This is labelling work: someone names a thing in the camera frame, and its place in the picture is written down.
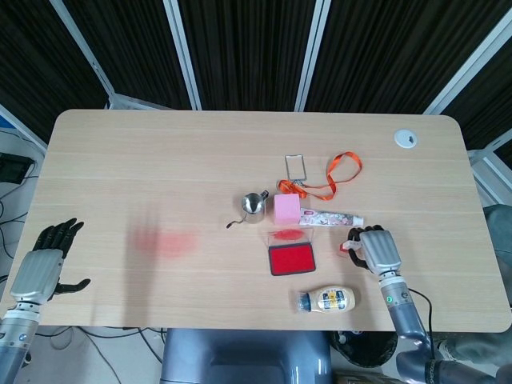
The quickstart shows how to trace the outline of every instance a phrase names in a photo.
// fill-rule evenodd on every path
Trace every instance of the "floor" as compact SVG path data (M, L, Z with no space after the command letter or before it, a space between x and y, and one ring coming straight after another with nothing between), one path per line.
M31 175L38 175L43 161L42 154L34 146L12 134L13 132L14 130L0 129L0 152L20 154L32 158L37 162L37 167ZM2 200L6 208L0 217L0 222L28 212L36 185L36 178L27 179L15 193ZM0 183L0 197L12 188L12 184ZM22 223L3 224L2 230L6 237L6 249L9 254L14 255L17 241L22 232ZM4 249L0 247L0 275L9 273L10 264L11 260L7 257ZM5 283L0 283L0 293L3 291L4 285ZM30 349L32 362L22 369L18 376L18 382L31 384L69 384L70 382L75 384L110 384L116 382L140 384L158 382L161 365L136 330L86 328L86 331L102 336L131 335L123 338L99 338L96 336L88 338L78 328L66 330L65 327L40 327L38 330L40 334L60 333L60 335L52 338L36 337ZM159 330L145 330L143 333L154 352L161 357L163 341ZM400 340L396 353L411 348L411 344ZM335 350L331 350L331 357L333 368L336 370L361 370L361 368L350 364ZM393 356L384 366L368 371L382 372L389 377L398 378L394 360ZM494 374L496 371L493 366L479 366L477 368L490 374Z

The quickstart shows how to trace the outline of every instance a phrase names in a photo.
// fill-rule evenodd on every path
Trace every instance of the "mayonnaise bottle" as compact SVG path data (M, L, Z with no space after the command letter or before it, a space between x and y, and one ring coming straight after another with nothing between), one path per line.
M337 314L354 307L354 292L344 286L324 286L310 292L301 292L298 297L298 308L305 312Z

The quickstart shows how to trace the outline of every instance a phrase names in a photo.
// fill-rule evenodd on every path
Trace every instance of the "robotic hand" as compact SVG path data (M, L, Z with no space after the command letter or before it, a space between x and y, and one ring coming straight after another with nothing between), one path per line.
M352 262L378 276L382 296L400 338L414 341L416 350L397 355L397 369L408 383L427 384L505 384L512 382L512 365L498 370L496 378L460 362L442 360L431 338L426 336L422 320L410 296L406 280L400 276L402 261L391 233L381 226L353 228L349 240L360 242L365 254L361 260L349 249Z
M10 289L17 304L7 311L0 324L2 384L11 384L16 379L38 328L39 307L51 300L54 294L79 292L90 283L88 278L76 285L59 283L62 264L74 236L83 227L83 222L76 222L77 219L72 218L46 228L19 267Z

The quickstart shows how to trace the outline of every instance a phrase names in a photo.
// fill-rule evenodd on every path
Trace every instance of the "wooden table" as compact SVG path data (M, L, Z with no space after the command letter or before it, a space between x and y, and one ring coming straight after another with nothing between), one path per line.
M394 132L418 135L412 150ZM411 288L434 304L436 331L503 331L502 280L457 123L445 116L72 110L54 133L6 292L48 225L77 217L61 295L42 323L286 330L392 330L371 273L338 254L347 229L317 228L317 270L270 275L270 218L226 229L241 196L286 178L285 154L303 154L308 183L325 183L328 161L353 150L363 172L334 200L303 207L349 212L391 231ZM344 161L334 172L354 171ZM346 314L300 314L299 291L355 289ZM426 324L427 304L414 298ZM4 295L2 311L12 301Z

